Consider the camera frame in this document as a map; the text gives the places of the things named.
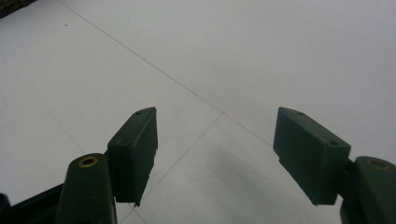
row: grout line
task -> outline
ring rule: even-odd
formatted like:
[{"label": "grout line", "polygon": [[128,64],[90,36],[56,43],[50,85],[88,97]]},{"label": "grout line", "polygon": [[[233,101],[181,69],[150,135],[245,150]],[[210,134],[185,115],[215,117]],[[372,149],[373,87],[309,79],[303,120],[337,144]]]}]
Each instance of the grout line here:
[{"label": "grout line", "polygon": [[145,224],[148,224],[148,223],[146,222],[146,220],[143,219],[143,218],[140,216],[140,214],[139,214],[136,210],[133,210],[133,211],[140,217],[140,219],[142,219],[142,221],[143,221]]},{"label": "grout line", "polygon": [[185,85],[183,85],[181,82],[177,81],[176,79],[174,79],[173,77],[171,77],[169,74],[167,74],[166,72],[164,72],[161,68],[157,67],[156,65],[154,65],[153,63],[149,62],[149,60],[145,59],[143,56],[139,55],[138,53],[136,53],[135,51],[133,51],[132,49],[128,48],[127,46],[125,46],[124,44],[122,44],[118,39],[116,39],[115,37],[109,35],[108,33],[106,33],[104,30],[102,30],[101,28],[99,28],[98,26],[96,26],[95,24],[93,24],[92,22],[88,21],[87,19],[85,19],[83,16],[79,15],[75,10],[73,10],[72,8],[68,7],[67,5],[65,5],[64,3],[62,3],[60,0],[57,0],[57,2],[59,2],[61,5],[63,5],[64,7],[68,8],[70,11],[72,11],[73,13],[75,13],[76,15],[78,15],[80,18],[82,18],[84,21],[86,21],[87,23],[89,23],[90,25],[92,25],[93,27],[95,27],[97,30],[99,30],[100,32],[102,32],[104,35],[107,35],[109,38],[111,38],[112,40],[114,40],[115,42],[117,42],[118,44],[120,44],[121,46],[123,46],[125,49],[129,50],[132,54],[136,55],[137,57],[139,57],[141,60],[143,60],[144,62],[148,63],[149,65],[151,65],[152,67],[154,67],[155,69],[157,69],[159,72],[161,72],[162,74],[166,75],[167,77],[171,78],[173,81],[175,81],[178,85],[180,85],[181,87],[183,87],[184,89],[186,89],[187,91],[191,92],[192,94],[194,94],[196,97],[200,98],[201,100],[203,100],[204,102],[206,102],[207,104],[211,105],[213,108],[217,109],[220,113],[222,113],[222,111],[220,109],[218,109],[216,106],[210,104],[205,98],[203,98],[202,96],[198,95],[197,93],[195,93],[194,91],[190,90],[188,87],[186,87]]},{"label": "grout line", "polygon": [[268,146],[272,147],[273,145],[268,143],[267,141],[265,141],[263,138],[261,138],[260,136],[258,136],[257,134],[255,134],[253,131],[249,130],[247,127],[245,127],[244,125],[242,125],[241,123],[239,123],[238,121],[236,121],[236,119],[231,118],[230,116],[228,116],[227,114],[223,113],[224,116],[226,116],[227,118],[233,120],[233,122],[235,122],[237,125],[241,126],[243,129],[245,129],[246,131],[248,131],[249,133],[253,134],[254,136],[256,136],[257,138],[259,138],[260,140],[262,140],[264,143],[266,143]]},{"label": "grout line", "polygon": [[52,115],[52,113],[49,111],[49,109],[41,102],[40,99],[35,95],[35,93],[26,85],[26,83],[17,75],[17,73],[8,65],[8,63],[0,57],[1,61],[8,67],[8,69],[14,74],[14,76],[19,80],[23,86],[35,97],[35,99],[41,104],[41,106],[44,107],[44,109],[49,113],[49,115],[55,120],[55,122],[61,127],[61,129],[67,134],[67,136],[74,142],[74,144],[78,147],[78,149],[82,152],[82,154],[87,154],[82,150],[82,148],[77,144],[77,142],[74,140],[74,138],[69,134],[69,132],[62,126],[62,124]]},{"label": "grout line", "polygon": [[126,216],[125,216],[125,218],[123,218],[123,219],[122,219],[122,221],[118,221],[118,220],[117,220],[117,221],[118,221],[118,223],[120,223],[120,224],[121,224],[123,221],[125,221],[125,219],[126,219],[126,218],[127,218],[129,215],[131,215],[131,213],[132,213],[133,211],[134,211],[134,209],[132,209],[132,211],[131,211],[131,212],[129,212],[129,213],[128,213],[128,215],[126,215]]},{"label": "grout line", "polygon": [[146,194],[146,197],[149,196],[149,194],[161,183],[161,181],[169,174],[169,172],[172,171],[172,169],[181,161],[181,159],[184,158],[184,156],[187,155],[187,153],[189,153],[191,151],[191,149],[197,144],[197,142],[199,142],[204,135],[215,125],[215,123],[218,122],[219,118],[223,115],[223,113],[221,113],[216,119],[215,121],[213,121],[213,123],[209,126],[209,128],[206,129],[206,131],[204,131],[204,133],[201,134],[201,136],[199,136],[199,138],[189,147],[189,149],[187,149],[186,152],[183,153],[183,155],[175,162],[175,164],[163,175],[163,177],[154,185],[154,187],[151,188],[151,190],[148,191],[148,193]]}]

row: screw hole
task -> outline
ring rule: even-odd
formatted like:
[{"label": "screw hole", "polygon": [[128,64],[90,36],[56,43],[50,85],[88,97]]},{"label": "screw hole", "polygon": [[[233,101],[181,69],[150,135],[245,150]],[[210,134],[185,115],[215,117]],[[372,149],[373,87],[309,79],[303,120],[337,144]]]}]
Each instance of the screw hole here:
[{"label": "screw hole", "polygon": [[390,166],[382,161],[368,160],[368,162],[370,163],[370,165],[374,166],[378,170],[387,171],[390,169]]},{"label": "screw hole", "polygon": [[86,168],[95,165],[98,161],[96,157],[87,157],[79,161],[78,166]]}]

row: white floor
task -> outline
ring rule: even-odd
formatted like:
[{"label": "white floor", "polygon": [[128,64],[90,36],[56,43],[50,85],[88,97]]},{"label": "white floor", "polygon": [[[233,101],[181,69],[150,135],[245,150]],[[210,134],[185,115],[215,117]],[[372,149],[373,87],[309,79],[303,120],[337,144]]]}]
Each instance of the white floor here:
[{"label": "white floor", "polygon": [[64,181],[158,109],[142,205],[120,223],[340,223],[272,150],[279,106],[396,163],[392,0],[39,0],[0,20],[0,191]]}]

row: dark green plastic part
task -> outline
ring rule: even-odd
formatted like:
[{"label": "dark green plastic part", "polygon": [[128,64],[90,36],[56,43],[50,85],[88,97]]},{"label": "dark green plastic part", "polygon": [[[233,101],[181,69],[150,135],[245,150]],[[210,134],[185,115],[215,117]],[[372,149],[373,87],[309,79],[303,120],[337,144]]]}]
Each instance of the dark green plastic part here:
[{"label": "dark green plastic part", "polygon": [[306,114],[280,107],[274,150],[312,204],[335,203],[334,180],[349,162],[348,143]]}]

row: floor tile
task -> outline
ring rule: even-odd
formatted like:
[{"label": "floor tile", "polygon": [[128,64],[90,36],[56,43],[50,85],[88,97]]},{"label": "floor tile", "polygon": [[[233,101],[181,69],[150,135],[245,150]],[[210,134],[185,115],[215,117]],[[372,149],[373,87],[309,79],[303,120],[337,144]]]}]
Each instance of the floor tile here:
[{"label": "floor tile", "polygon": [[222,116],[136,211],[147,223],[339,223],[314,206],[270,146]]},{"label": "floor tile", "polygon": [[105,152],[135,111],[157,107],[159,150],[148,190],[219,116],[60,3],[38,1],[18,13],[0,21],[0,54],[85,153]]},{"label": "floor tile", "polygon": [[62,3],[269,143],[285,106],[396,162],[393,1]]},{"label": "floor tile", "polygon": [[83,153],[0,60],[0,192],[19,203],[64,182]]}]

